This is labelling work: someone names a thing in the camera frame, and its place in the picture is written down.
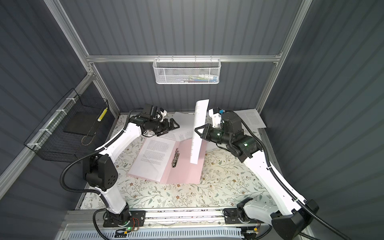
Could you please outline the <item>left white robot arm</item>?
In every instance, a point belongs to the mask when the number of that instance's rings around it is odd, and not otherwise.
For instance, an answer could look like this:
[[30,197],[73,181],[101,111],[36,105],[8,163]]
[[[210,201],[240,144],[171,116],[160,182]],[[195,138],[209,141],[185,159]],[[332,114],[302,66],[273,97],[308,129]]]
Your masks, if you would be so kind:
[[90,190],[95,190],[101,198],[107,217],[116,225],[126,226],[132,222],[130,207],[117,185],[119,173],[116,160],[134,140],[145,133],[152,132],[159,137],[179,128],[176,120],[167,118],[166,110],[146,104],[143,108],[129,111],[122,129],[83,161],[84,180]]

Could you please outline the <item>corner white printed sheet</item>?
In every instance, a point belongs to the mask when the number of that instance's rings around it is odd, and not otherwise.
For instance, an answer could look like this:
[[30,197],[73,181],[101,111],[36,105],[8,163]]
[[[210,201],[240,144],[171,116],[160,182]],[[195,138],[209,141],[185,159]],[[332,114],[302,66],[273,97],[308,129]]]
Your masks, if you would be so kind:
[[267,127],[256,109],[240,110],[235,113],[245,121],[251,130]]

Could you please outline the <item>yellow marker pen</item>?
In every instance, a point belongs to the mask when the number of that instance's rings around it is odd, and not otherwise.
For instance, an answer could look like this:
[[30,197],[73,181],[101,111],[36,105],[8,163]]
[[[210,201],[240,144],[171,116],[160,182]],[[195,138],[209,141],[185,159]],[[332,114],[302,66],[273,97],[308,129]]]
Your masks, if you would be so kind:
[[99,115],[99,117],[98,117],[98,119],[97,119],[97,121],[98,122],[101,122],[102,120],[103,120],[103,118],[104,118],[104,116],[106,115],[106,113],[108,112],[108,107],[106,107],[102,112],[101,112],[101,114]]

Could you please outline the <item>pens in white basket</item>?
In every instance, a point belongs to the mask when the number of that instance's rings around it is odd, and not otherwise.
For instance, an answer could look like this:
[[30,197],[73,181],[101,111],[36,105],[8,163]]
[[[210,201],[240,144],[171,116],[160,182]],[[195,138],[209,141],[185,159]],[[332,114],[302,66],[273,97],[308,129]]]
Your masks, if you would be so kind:
[[218,83],[219,76],[203,74],[203,75],[191,75],[180,79],[183,83]]

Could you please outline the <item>pink file folder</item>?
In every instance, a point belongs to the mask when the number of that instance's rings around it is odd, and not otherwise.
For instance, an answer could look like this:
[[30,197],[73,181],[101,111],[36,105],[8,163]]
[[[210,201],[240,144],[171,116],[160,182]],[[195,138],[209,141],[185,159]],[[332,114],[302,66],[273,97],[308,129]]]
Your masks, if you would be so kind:
[[[191,145],[192,140],[184,140],[175,144],[174,153],[171,154],[166,171],[160,182],[161,184],[198,184],[202,175],[203,164],[206,154],[208,142],[203,141],[199,154],[198,164],[191,164]],[[172,160],[175,155],[176,148],[179,149],[179,159],[175,168],[172,168]]]

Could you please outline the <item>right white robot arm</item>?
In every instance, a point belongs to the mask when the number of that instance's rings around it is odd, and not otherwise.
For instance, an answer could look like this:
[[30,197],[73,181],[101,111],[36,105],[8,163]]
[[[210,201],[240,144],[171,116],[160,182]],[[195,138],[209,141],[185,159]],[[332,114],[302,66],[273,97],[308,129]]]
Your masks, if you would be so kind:
[[269,207],[247,197],[237,204],[236,216],[241,223],[261,221],[274,229],[284,240],[300,236],[308,240],[314,237],[305,229],[314,220],[319,206],[300,195],[271,164],[269,152],[246,122],[234,111],[211,109],[212,123],[206,123],[204,114],[196,114],[193,141],[225,145],[225,151],[235,156],[262,183],[276,206]]

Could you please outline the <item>metal folder clip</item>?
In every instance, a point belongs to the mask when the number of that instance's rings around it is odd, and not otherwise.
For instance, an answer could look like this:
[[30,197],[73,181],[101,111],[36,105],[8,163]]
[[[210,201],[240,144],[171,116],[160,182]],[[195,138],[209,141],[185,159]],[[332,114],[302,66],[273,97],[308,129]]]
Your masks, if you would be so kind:
[[173,160],[172,160],[172,168],[175,168],[175,167],[176,167],[177,162],[178,162],[178,159],[179,159],[179,156],[180,156],[179,149],[176,148],[176,150],[175,150],[175,155],[174,155],[174,158],[173,158]]

